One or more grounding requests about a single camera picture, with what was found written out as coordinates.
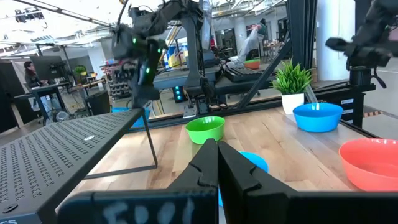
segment wooden table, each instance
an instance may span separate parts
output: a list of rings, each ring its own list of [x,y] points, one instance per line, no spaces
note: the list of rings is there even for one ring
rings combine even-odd
[[[345,176],[338,149],[346,141],[364,138],[359,133],[342,125],[330,133],[308,133],[298,129],[282,108],[225,119],[223,140],[236,150],[262,156],[269,173],[296,190],[357,190]],[[156,170],[84,180],[73,193],[166,188],[201,146],[191,142],[185,125],[150,132],[159,160]],[[148,165],[153,162],[149,148],[145,132],[126,134],[90,173]]]

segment red bowl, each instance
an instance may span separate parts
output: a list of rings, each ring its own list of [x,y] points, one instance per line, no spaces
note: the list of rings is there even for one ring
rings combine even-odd
[[[339,150],[348,179],[366,191],[398,190],[398,141],[359,139]]]

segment green bowl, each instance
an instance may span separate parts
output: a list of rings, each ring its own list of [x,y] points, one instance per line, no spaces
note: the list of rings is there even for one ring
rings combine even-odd
[[[209,116],[194,119],[185,129],[193,143],[204,144],[207,139],[219,141],[224,135],[224,118]]]

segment ceiling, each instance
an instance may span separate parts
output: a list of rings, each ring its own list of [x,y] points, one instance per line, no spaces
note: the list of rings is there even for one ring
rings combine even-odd
[[[119,0],[24,0],[39,6],[56,10],[64,9],[69,14],[81,17],[90,17],[101,22],[115,23],[122,4]],[[241,15],[248,13],[251,9],[261,11],[278,0],[210,0],[213,6],[213,16],[228,16],[227,12],[237,12]],[[129,1],[132,7],[140,6],[140,1]],[[162,0],[146,0],[145,4],[152,10],[156,10]],[[44,19],[17,22],[15,10],[25,12],[32,8],[14,0],[0,0],[0,57],[14,55],[16,52],[32,50],[34,46],[15,45],[17,43],[56,43],[63,45],[85,45],[98,39],[110,36],[109,29],[87,21],[75,19],[69,16],[41,10]],[[125,10],[121,22],[131,24],[132,20],[127,16]]]

